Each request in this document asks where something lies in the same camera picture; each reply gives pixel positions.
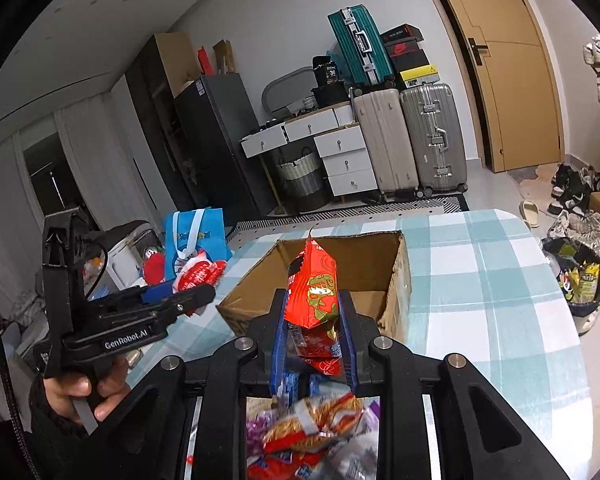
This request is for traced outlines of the left hand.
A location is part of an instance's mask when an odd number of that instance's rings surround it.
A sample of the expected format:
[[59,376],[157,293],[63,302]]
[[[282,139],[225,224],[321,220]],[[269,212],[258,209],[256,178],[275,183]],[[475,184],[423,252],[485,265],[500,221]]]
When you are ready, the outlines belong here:
[[[94,416],[102,422],[131,391],[126,383],[129,362],[124,356],[116,356],[108,374],[99,380],[96,392],[102,397]],[[43,380],[44,392],[50,408],[58,415],[81,425],[82,420],[73,405],[74,399],[87,398],[92,393],[92,383],[79,373]]]

